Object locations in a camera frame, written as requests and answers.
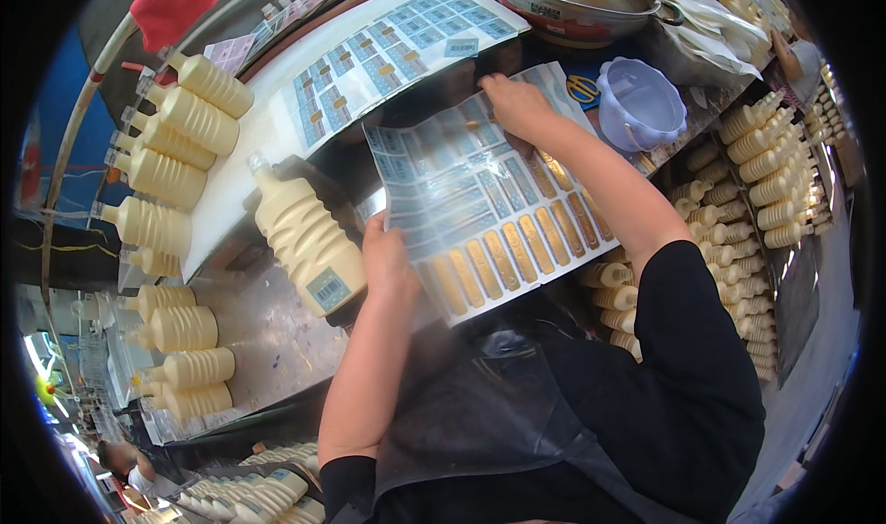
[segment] scissors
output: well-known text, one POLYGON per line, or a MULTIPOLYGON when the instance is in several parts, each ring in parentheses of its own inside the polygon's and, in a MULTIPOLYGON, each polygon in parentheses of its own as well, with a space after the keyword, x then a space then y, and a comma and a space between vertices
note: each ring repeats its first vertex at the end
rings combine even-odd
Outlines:
POLYGON ((579 103, 592 103, 598 95, 600 88, 591 78, 585 78, 576 74, 570 74, 566 78, 566 91, 569 96, 579 103))

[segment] red cloth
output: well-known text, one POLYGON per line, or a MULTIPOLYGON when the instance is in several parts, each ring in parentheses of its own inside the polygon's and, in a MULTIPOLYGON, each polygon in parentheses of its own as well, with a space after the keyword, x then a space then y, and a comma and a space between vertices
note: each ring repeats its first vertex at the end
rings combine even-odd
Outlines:
POLYGON ((157 51, 182 39, 218 0, 135 0, 129 12, 144 35, 144 50, 157 51))

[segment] black t-shirt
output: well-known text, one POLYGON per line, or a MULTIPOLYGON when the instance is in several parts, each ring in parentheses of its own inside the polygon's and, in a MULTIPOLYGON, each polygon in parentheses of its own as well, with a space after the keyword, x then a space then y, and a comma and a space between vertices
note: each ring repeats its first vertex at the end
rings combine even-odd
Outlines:
MULTIPOLYGON (((693 243, 672 242, 649 260, 635 332, 641 364, 601 341, 563 338, 542 350, 566 401, 634 489, 691 518, 725 521, 757 462, 766 414, 753 365, 693 243)), ((328 521, 371 498, 375 465, 343 457, 323 467, 328 521)), ((378 524, 533 518, 639 521, 568 463, 402 486, 374 514, 378 524)))

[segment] white cloth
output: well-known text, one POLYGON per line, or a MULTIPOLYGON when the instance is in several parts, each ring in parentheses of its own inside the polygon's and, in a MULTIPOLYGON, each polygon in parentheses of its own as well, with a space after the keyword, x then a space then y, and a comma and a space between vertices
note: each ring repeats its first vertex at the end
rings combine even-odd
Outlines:
POLYGON ((178 490, 178 484, 160 474, 155 473, 154 481, 150 482, 138 471, 138 466, 129 471, 128 480, 132 489, 147 497, 168 498, 178 490))
POLYGON ((794 90, 794 95, 803 104, 803 112, 809 110, 815 98, 815 91, 821 82, 819 74, 821 52, 812 42, 806 40, 797 40, 790 44, 790 50, 794 53, 796 60, 800 63, 800 70, 803 76, 796 80, 788 80, 790 89, 794 90))

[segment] person in white shirt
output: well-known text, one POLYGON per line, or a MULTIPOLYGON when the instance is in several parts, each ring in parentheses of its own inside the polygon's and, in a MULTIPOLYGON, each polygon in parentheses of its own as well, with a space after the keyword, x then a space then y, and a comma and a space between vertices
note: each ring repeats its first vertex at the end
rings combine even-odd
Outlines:
POLYGON ((178 490, 178 484, 157 473, 148 457, 129 443, 100 441, 98 463, 115 478, 148 497, 169 497, 178 490))
POLYGON ((812 106, 815 91, 821 82, 821 52, 813 43, 813 35, 794 11, 790 12, 790 23, 797 36, 796 42, 788 44, 781 32, 774 28, 769 33, 772 49, 781 66, 781 75, 790 89, 785 92, 785 101, 806 112, 812 106))

